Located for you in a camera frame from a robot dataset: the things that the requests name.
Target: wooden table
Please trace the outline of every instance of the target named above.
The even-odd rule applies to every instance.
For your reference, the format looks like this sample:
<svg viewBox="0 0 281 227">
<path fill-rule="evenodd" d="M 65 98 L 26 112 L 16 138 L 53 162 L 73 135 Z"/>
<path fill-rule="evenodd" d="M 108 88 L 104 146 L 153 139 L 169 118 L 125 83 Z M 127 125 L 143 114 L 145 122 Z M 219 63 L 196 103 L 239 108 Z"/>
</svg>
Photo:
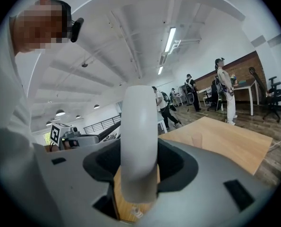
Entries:
<svg viewBox="0 0 281 227">
<path fill-rule="evenodd" d="M 264 159 L 272 138 L 203 117 L 159 138 L 193 145 L 191 135 L 202 133 L 202 148 L 230 158 L 250 174 L 255 174 Z"/>
<path fill-rule="evenodd" d="M 238 84 L 237 86 L 234 86 L 234 90 L 242 90 L 242 89 L 248 89 L 249 93 L 249 101 L 250 101 L 250 115 L 254 115 L 254 106 L 253 106 L 253 95 L 252 95 L 252 86 L 255 86 L 255 92 L 257 94 L 257 104 L 259 105 L 259 91 L 258 91 L 258 85 L 257 81 L 253 79 L 246 80 L 243 83 Z"/>
</svg>

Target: white ceiling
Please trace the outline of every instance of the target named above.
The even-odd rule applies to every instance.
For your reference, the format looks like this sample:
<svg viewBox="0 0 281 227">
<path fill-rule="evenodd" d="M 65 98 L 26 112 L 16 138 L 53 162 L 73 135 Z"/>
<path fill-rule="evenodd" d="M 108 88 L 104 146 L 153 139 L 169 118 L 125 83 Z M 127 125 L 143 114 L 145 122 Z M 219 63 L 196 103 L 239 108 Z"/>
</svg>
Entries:
<svg viewBox="0 0 281 227">
<path fill-rule="evenodd" d="M 46 70 L 32 105 L 32 131 L 45 127 L 58 109 L 73 121 L 96 95 L 157 73 L 170 27 L 176 27 L 174 40 L 200 40 L 199 29 L 212 8 L 186 0 L 144 0 L 85 22 L 76 43 L 68 43 Z M 181 43 L 168 56 L 164 71 L 191 45 Z"/>
</svg>

